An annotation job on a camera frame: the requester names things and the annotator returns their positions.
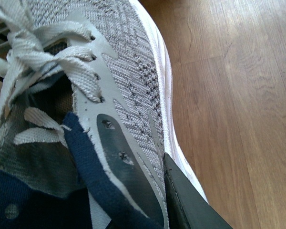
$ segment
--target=shoe tongue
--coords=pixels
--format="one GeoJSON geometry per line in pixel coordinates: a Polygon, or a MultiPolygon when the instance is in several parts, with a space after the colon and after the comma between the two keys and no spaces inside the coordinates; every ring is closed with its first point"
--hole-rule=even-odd
{"type": "Polygon", "coordinates": [[[56,55],[60,51],[66,49],[68,47],[67,40],[66,39],[60,39],[53,44],[47,46],[44,48],[45,52],[48,52],[52,55],[56,55]]]}

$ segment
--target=navy blue fabric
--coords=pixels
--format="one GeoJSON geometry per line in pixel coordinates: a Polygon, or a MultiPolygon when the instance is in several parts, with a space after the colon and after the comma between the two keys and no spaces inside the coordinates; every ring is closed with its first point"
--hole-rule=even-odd
{"type": "Polygon", "coordinates": [[[109,180],[93,144],[79,124],[78,117],[68,113],[63,124],[71,128],[71,131],[65,129],[64,134],[81,178],[114,224],[122,229],[162,228],[152,219],[135,210],[122,192],[109,180]]]}
{"type": "Polygon", "coordinates": [[[30,189],[0,170],[0,229],[91,229],[87,189],[61,199],[30,189]],[[19,216],[7,219],[5,208],[18,207],[19,216]]]}

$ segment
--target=wooden floor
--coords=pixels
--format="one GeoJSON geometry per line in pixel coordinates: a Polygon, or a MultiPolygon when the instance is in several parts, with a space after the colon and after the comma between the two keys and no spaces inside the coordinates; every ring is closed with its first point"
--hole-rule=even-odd
{"type": "Polygon", "coordinates": [[[177,137],[236,229],[286,229],[286,0],[142,0],[174,73],[177,137]]]}

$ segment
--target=white midsole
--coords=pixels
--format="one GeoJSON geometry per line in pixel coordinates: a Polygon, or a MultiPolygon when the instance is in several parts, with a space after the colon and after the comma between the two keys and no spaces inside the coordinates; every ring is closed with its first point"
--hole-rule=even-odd
{"type": "Polygon", "coordinates": [[[164,40],[156,24],[144,9],[144,7],[138,2],[138,0],[129,0],[129,2],[141,20],[153,50],[159,82],[165,152],[167,152],[172,157],[174,162],[191,181],[192,185],[207,201],[204,190],[202,189],[202,186],[199,183],[191,166],[187,162],[177,141],[172,114],[173,76],[171,63],[164,40]]]}

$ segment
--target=white shoelace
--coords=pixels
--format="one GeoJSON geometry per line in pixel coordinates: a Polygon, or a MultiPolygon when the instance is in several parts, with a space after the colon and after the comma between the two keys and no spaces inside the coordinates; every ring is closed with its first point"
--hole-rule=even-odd
{"type": "MultiPolygon", "coordinates": [[[[12,109],[17,96],[37,82],[61,71],[64,71],[71,83],[90,100],[96,103],[101,101],[101,90],[95,72],[89,65],[95,58],[92,50],[71,46],[56,55],[43,50],[44,47],[69,35],[76,35],[91,42],[91,32],[84,25],[74,21],[64,21],[34,28],[31,12],[25,0],[14,0],[12,4],[10,1],[0,0],[0,20],[10,29],[8,40],[12,47],[7,57],[9,68],[0,93],[0,128],[5,122],[4,111],[7,104],[12,109]]],[[[36,87],[37,85],[34,85],[34,92],[49,87],[45,85],[36,87]]],[[[55,121],[44,112],[28,108],[25,119],[52,130],[31,128],[16,136],[15,143],[59,140],[66,146],[61,126],[58,123],[54,124],[55,121]],[[44,132],[47,132],[49,137],[38,138],[38,135],[44,136],[44,132]]]]}

